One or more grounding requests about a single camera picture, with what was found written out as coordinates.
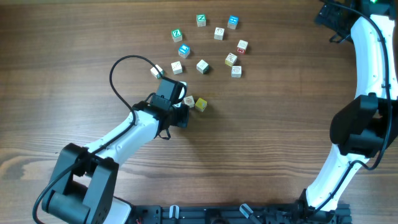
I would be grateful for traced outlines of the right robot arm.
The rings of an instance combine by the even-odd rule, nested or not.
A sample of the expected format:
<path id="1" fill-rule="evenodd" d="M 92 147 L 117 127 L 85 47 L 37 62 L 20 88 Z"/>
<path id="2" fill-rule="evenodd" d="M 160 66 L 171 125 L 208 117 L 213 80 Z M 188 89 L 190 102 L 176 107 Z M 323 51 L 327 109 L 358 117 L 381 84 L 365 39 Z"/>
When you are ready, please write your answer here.
<path id="1" fill-rule="evenodd" d="M 331 43 L 354 45 L 354 100 L 330 126 L 331 151 L 314 182 L 303 191 L 304 222 L 341 221 L 338 201 L 360 168 L 374 170 L 397 137 L 397 77 L 394 65 L 394 1 L 325 1 L 315 22 L 335 31 Z"/>

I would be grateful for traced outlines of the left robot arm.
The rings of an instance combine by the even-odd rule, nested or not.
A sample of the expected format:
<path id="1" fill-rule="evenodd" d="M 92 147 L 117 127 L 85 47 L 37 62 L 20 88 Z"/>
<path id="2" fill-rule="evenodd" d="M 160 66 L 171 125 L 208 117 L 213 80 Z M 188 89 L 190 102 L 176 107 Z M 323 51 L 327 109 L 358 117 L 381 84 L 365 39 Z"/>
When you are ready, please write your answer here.
<path id="1" fill-rule="evenodd" d="M 114 197 L 119 167 L 170 126 L 186 127 L 189 109 L 141 101 L 101 139 L 66 145 L 35 206 L 67 223 L 126 223 L 132 208 Z"/>

